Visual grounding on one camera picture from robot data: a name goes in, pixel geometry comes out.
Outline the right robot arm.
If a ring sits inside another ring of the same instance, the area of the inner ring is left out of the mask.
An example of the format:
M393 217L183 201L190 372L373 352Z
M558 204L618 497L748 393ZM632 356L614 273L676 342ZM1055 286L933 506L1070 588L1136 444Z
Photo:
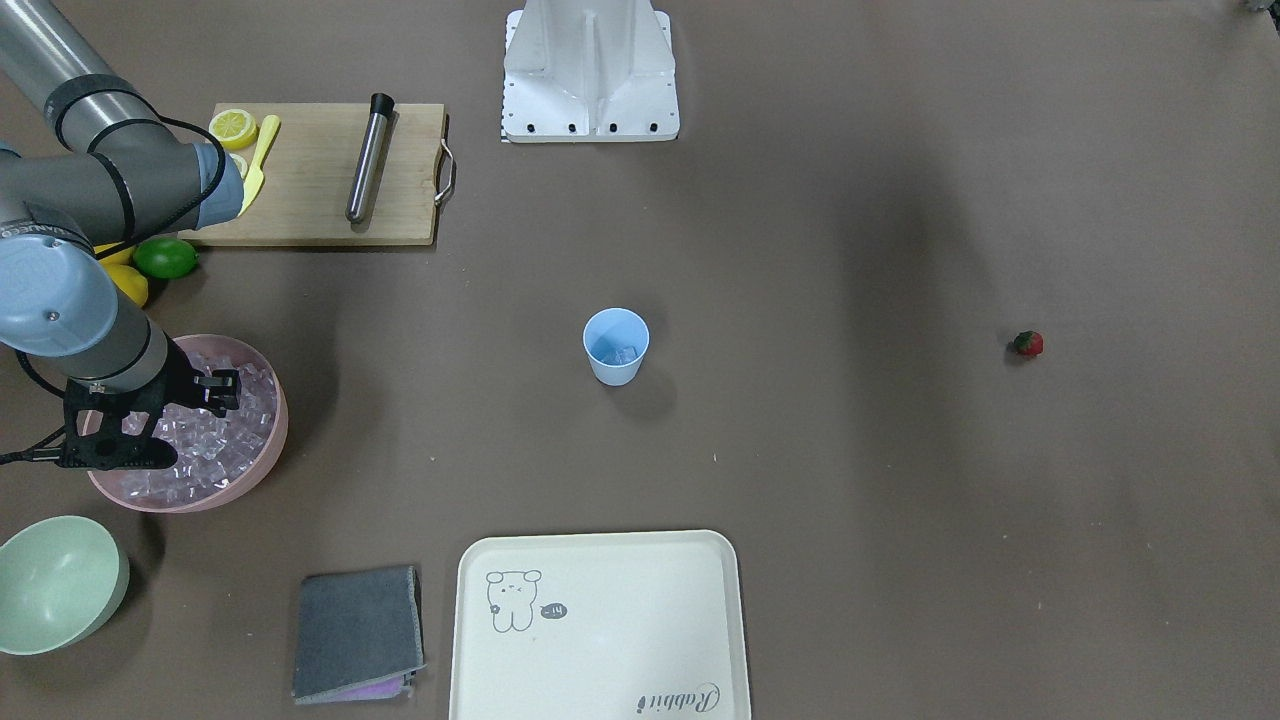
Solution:
M108 275L99 245L237 218L244 183L214 138L183 143L50 1L3 4L3 69L65 152L3 149L3 343L52 364L76 388L154 391L161 405L223 414L236 378L196 372Z

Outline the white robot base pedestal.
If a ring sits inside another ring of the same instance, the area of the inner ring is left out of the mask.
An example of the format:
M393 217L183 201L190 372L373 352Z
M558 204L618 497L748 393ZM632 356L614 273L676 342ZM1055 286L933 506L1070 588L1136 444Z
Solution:
M649 1L527 1L504 22L500 137L640 143L678 137L672 22Z

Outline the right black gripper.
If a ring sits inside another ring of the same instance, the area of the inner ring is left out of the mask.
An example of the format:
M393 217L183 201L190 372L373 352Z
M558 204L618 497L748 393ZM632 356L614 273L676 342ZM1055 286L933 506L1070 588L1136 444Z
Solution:
M239 387L237 369L214 369L204 374L174 340L168 340L160 372L137 391L134 411L160 418L168 406L177 405L225 416L241 409Z

